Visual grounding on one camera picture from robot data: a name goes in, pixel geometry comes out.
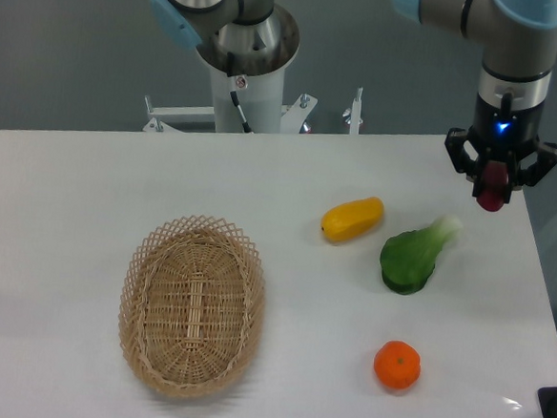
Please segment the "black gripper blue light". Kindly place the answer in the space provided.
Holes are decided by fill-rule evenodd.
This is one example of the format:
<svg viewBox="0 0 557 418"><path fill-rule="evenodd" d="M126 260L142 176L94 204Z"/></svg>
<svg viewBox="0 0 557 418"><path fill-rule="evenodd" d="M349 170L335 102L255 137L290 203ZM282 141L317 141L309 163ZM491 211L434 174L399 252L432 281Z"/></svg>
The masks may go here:
<svg viewBox="0 0 557 418"><path fill-rule="evenodd" d="M490 159L507 161L508 183L503 200L509 204L514 191L534 187L557 165L557 143L538 137L543 103L503 116L500 109L485 102L479 95L475 103L473 124L469 129L451 128L444 147L454 170L464 174L473 184L472 197L484 192L484 171ZM471 158L464 146L468 143L477 154Z"/></svg>

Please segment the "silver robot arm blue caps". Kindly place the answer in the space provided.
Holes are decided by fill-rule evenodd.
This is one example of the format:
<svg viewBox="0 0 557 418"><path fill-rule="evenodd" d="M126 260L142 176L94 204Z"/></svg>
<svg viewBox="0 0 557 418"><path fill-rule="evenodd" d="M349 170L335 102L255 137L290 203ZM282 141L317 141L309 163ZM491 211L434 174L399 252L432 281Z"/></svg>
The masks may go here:
<svg viewBox="0 0 557 418"><path fill-rule="evenodd" d="M279 130L280 109L245 95L253 80L283 69L298 50L297 24L275 0L150 0L159 27L195 49L220 74L215 122L251 134ZM494 212L534 186L557 163L557 145L538 136L557 58L557 0L392 0L394 9L481 44L482 70L472 125L444 145L473 197Z"/></svg>

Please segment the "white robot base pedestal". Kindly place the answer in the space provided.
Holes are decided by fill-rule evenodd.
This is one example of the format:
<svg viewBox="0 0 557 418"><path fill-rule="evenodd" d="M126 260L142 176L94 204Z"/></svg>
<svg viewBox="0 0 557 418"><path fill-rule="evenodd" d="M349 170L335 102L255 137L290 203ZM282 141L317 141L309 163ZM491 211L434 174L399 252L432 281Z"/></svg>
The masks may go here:
<svg viewBox="0 0 557 418"><path fill-rule="evenodd" d="M293 16L274 5L255 25L229 23L197 49L210 73L217 124L232 122L240 112L245 129L277 125L284 94L285 70L299 50L299 29Z"/></svg>

